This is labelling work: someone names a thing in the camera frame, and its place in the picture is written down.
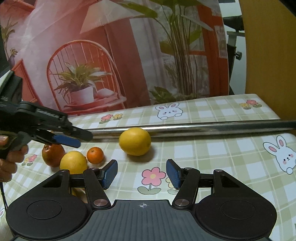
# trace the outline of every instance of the tablecloth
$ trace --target tablecloth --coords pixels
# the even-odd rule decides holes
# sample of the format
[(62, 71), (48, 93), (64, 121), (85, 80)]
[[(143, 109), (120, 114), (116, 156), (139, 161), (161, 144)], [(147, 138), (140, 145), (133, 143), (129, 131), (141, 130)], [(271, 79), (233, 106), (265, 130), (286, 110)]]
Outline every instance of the tablecloth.
[[(164, 113), (163, 110), (170, 105), (176, 110), (176, 116), (171, 117)], [(78, 116), (70, 118), (70, 121), (77, 127), (92, 129), (262, 119), (279, 119), (279, 117), (257, 95), (245, 94), (190, 100), (162, 107), (148, 106)], [(127, 156), (117, 141), (82, 143), (78, 151), (86, 155), (88, 149), (93, 146), (98, 146), (104, 151), (107, 161), (111, 159), (118, 161), (118, 174), (110, 188), (106, 190), (112, 203), (115, 199), (168, 199), (172, 202), (177, 191), (165, 173), (165, 162), (172, 158), (180, 167), (193, 167), (202, 173), (213, 173), (214, 169), (223, 169), (233, 175), (275, 206), (278, 216), (270, 238), (273, 241), (296, 239), (296, 168), (292, 166), (292, 173), (291, 170), (286, 172), (287, 164), (283, 165), (282, 160), (284, 157), (275, 156), (277, 153), (272, 151), (275, 148), (276, 150), (286, 148), (285, 156), (294, 155), (296, 137), (292, 134), (163, 139), (153, 142), (151, 150), (143, 157)], [(8, 204), (58, 170), (45, 165), (41, 155), (42, 144), (31, 142), (29, 147), (29, 153), (24, 162), (19, 164), (12, 181), (4, 185)], [(74, 148), (65, 147), (65, 150), (70, 151)], [(146, 173), (153, 171), (157, 174), (157, 178), (143, 181), (144, 171)], [(200, 188), (197, 202), (209, 194), (210, 189)], [(3, 207), (3, 202), (0, 200), (0, 210)], [(12, 235), (3, 211), (0, 221), (1, 240), (9, 240)]]

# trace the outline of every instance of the lamp shade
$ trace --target lamp shade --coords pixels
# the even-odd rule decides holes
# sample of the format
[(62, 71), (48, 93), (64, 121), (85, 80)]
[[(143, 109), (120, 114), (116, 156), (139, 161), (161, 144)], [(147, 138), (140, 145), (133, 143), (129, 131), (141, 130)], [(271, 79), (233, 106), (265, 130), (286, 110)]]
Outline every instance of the lamp shade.
[(141, 16), (141, 14), (135, 10), (124, 8), (110, 0), (101, 0), (89, 6), (80, 33), (90, 31), (120, 19), (137, 16)]

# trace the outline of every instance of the silver metal rod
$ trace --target silver metal rod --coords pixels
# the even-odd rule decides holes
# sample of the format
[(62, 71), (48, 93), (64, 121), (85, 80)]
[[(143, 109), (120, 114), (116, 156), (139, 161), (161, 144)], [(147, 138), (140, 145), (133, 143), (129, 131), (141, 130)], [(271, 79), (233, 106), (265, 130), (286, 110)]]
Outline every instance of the silver metal rod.
[(125, 126), (88, 129), (88, 131), (92, 132), (94, 139), (117, 139), (122, 132), (132, 127), (140, 127), (148, 131), (151, 137), (188, 137), (289, 131), (296, 129), (296, 120), (248, 120)]

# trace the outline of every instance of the round black disc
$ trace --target round black disc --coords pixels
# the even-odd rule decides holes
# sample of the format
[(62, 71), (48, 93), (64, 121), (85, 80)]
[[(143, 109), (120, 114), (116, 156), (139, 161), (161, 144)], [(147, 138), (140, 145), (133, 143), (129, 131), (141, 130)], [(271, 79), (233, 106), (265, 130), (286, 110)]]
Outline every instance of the round black disc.
[(236, 198), (210, 195), (196, 207), (200, 225), (226, 240), (258, 240), (269, 235), (276, 222), (276, 210), (264, 198)]
[(86, 218), (85, 204), (71, 194), (48, 200), (28, 196), (19, 198), (10, 205), (6, 214), (12, 232), (30, 240), (65, 236), (77, 230)]

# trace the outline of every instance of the finger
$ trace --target finger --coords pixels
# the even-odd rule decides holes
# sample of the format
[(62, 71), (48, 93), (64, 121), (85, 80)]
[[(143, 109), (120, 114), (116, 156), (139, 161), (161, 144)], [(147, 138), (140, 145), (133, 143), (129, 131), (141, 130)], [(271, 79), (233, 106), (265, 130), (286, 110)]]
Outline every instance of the finger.
[(8, 173), (16, 173), (17, 165), (15, 163), (0, 159), (0, 170)]
[(24, 154), (24, 155), (28, 154), (28, 152), (29, 152), (29, 147), (28, 147), (28, 145), (24, 145), (20, 151), (21, 151), (21, 153)]
[(22, 151), (11, 151), (8, 153), (6, 161), (21, 163), (23, 162), (24, 157)]
[(8, 136), (0, 135), (0, 146), (5, 146), (8, 143)]
[(1, 182), (7, 183), (7, 182), (11, 181), (11, 179), (12, 179), (11, 173), (0, 170), (0, 181)]

